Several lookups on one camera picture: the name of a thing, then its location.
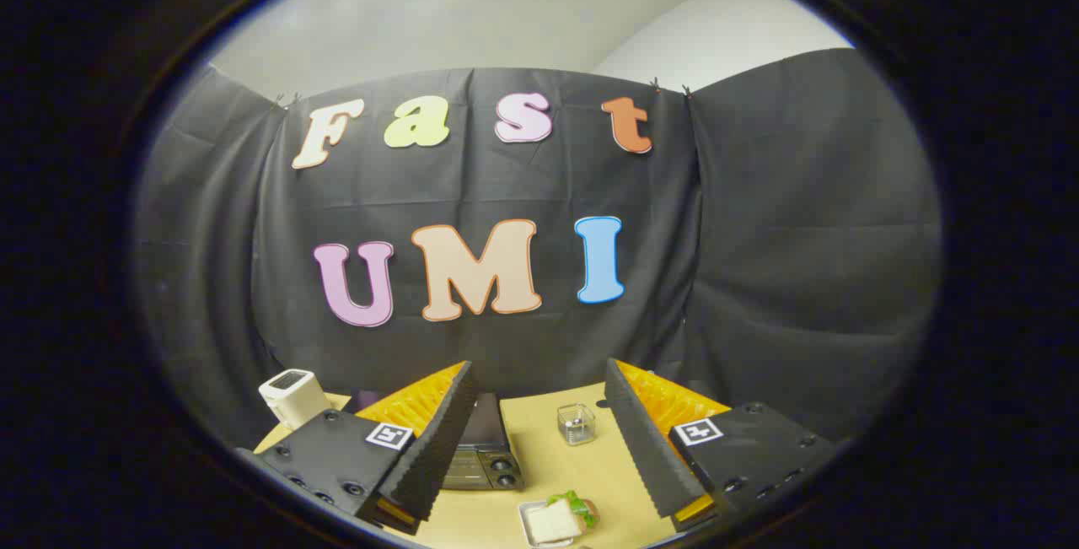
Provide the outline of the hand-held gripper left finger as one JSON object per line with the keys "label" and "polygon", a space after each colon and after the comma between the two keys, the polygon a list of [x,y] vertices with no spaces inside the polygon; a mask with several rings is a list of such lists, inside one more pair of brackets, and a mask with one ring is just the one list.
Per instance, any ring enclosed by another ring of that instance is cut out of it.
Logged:
{"label": "hand-held gripper left finger", "polygon": [[240,459],[339,517],[413,535],[429,519],[478,396],[462,361],[346,413],[326,408]]}

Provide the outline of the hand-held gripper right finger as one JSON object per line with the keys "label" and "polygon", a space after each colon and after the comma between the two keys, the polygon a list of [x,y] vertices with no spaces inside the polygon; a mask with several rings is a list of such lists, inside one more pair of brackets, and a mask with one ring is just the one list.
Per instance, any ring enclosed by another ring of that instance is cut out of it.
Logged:
{"label": "hand-held gripper right finger", "polygon": [[720,404],[617,359],[604,395],[652,504],[678,532],[755,514],[836,456],[824,435],[771,406]]}

